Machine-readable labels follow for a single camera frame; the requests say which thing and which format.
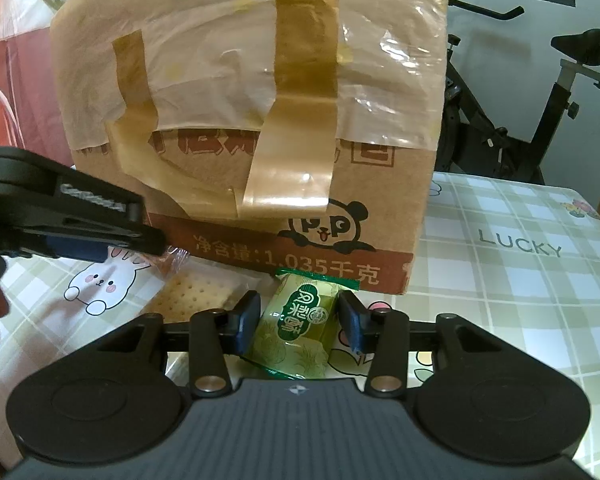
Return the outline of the white cracker pack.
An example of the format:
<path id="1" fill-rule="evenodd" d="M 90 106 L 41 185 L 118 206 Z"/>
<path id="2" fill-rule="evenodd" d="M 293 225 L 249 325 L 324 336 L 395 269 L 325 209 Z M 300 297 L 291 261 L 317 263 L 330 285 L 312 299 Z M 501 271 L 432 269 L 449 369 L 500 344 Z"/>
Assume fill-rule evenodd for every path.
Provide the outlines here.
<path id="1" fill-rule="evenodd" d="M 189 257 L 140 313 L 160 314 L 165 323 L 186 322 L 200 311 L 232 310 L 265 281 L 262 273 Z"/>

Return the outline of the taped cardboard box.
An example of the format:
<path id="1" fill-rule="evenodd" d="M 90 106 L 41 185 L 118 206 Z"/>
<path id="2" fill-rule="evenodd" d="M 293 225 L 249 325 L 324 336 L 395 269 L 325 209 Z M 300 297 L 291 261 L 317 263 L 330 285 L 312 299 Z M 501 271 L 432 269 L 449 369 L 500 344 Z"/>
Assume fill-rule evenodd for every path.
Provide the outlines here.
<path id="1" fill-rule="evenodd" d="M 191 254 L 410 279 L 448 0 L 67 0 L 50 25 L 76 168 Z"/>

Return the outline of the green snack packet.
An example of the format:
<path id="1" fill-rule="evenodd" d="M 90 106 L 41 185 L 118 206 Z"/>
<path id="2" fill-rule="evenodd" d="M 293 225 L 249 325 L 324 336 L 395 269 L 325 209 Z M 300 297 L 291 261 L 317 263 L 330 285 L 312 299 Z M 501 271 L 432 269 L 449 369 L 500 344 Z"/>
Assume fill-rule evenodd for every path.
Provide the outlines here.
<path id="1" fill-rule="evenodd" d="M 339 332 L 336 299 L 358 282 L 309 271 L 279 269 L 244 359 L 289 378 L 322 379 Z"/>

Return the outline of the red white curtain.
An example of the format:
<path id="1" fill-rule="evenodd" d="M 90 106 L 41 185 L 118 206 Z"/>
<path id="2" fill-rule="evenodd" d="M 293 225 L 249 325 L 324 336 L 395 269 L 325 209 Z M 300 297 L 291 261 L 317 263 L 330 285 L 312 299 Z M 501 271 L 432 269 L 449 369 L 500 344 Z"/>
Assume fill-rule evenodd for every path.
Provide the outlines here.
<path id="1" fill-rule="evenodd" d="M 0 145 L 70 166 L 50 56 L 50 21 L 67 0 L 0 0 Z"/>

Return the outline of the clear wrapped biscuit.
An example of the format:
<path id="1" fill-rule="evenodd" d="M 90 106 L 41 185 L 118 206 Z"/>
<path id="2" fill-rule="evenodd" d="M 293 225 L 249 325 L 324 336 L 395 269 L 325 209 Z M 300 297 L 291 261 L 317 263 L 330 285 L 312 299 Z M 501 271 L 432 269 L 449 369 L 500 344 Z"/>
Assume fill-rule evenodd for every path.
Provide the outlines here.
<path id="1" fill-rule="evenodd" d="M 174 246 L 168 246 L 161 256 L 143 254 L 143 258 L 154 266 L 166 281 L 184 268 L 188 257 L 187 250 Z"/>

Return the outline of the checkered green tablecloth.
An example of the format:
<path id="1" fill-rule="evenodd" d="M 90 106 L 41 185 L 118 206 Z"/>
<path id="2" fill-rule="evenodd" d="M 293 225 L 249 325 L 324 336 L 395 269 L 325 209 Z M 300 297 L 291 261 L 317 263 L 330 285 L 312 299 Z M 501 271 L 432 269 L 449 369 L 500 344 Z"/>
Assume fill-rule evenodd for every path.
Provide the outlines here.
<path id="1" fill-rule="evenodd" d="M 415 320 L 457 313 L 571 376 L 592 405 L 577 461 L 600 478 L 600 216 L 577 192 L 435 174 L 402 296 L 376 292 L 384 266 L 367 254 L 288 252 L 274 263 L 354 278 L 364 304 Z M 9 263 L 2 287 L 10 311 L 0 320 L 0 464 L 20 459 L 5 422 L 12 388 L 134 318 L 162 287 L 161 272 L 141 258 L 116 252 L 112 266 L 121 290 L 93 316 L 80 287 L 85 263 Z"/>

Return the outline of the black exercise bike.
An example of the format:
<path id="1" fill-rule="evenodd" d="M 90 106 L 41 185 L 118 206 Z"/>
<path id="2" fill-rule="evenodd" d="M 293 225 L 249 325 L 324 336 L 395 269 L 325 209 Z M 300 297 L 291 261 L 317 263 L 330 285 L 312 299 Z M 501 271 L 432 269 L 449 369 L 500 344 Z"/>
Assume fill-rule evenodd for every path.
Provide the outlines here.
<path id="1" fill-rule="evenodd" d="M 451 0 L 437 166 L 600 198 L 600 0 Z"/>

